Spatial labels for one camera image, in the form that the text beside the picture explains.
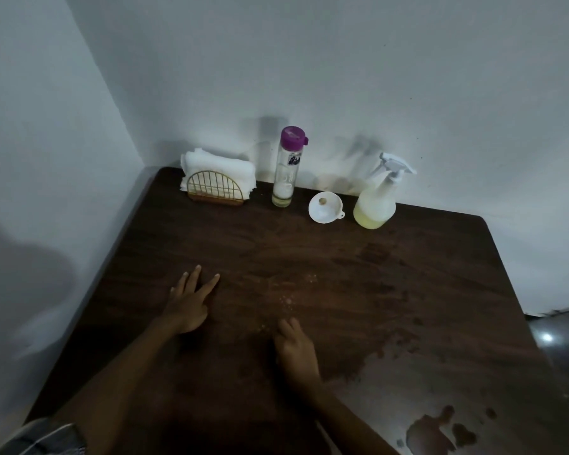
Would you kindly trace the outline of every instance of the white napkin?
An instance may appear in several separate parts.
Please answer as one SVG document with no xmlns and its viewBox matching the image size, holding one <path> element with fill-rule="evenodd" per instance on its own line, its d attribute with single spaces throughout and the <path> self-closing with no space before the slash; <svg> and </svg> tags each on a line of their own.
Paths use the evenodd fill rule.
<svg viewBox="0 0 569 455">
<path fill-rule="evenodd" d="M 257 187 L 255 180 L 255 164 L 250 161 L 231 160 L 223 156 L 212 155 L 203 149 L 195 149 L 181 156 L 181 168 L 185 173 L 181 181 L 181 190 L 187 191 L 187 180 L 200 171 L 215 171 L 227 175 L 234 180 L 242 192 L 236 191 L 235 199 L 249 199 L 251 190 Z M 231 185 L 224 185 L 221 176 L 214 174 L 203 174 L 194 178 L 196 181 L 193 193 L 208 193 L 215 196 L 223 196 L 224 188 Z"/>
</svg>

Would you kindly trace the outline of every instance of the dark brown tabletop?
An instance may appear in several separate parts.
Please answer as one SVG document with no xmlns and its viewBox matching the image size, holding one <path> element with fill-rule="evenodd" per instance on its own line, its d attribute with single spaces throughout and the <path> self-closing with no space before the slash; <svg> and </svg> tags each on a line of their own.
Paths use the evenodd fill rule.
<svg viewBox="0 0 569 455">
<path fill-rule="evenodd" d="M 217 206 L 192 202 L 181 177 L 156 176 L 30 417 L 64 403 L 200 263 L 204 280 L 221 274 L 209 319 L 161 352 L 115 452 L 330 453 L 275 365 L 275 323 L 295 316 L 328 386 L 401 453 L 569 453 L 569 410 L 482 218 L 399 204 L 367 230 L 342 196 L 346 218 L 323 225 L 308 216 L 316 191 L 279 209 L 258 183 L 243 206 Z"/>
</svg>

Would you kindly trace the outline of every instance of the white wall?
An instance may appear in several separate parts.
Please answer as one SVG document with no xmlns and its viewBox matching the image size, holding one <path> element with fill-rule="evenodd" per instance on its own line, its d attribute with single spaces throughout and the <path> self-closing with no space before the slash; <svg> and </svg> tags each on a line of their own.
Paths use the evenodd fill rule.
<svg viewBox="0 0 569 455">
<path fill-rule="evenodd" d="M 65 0 L 0 0 L 0 441 L 52 368 L 142 169 Z"/>
<path fill-rule="evenodd" d="M 68 0 L 144 162 L 203 146 L 271 179 L 482 215 L 523 309 L 569 306 L 569 0 Z"/>
</svg>

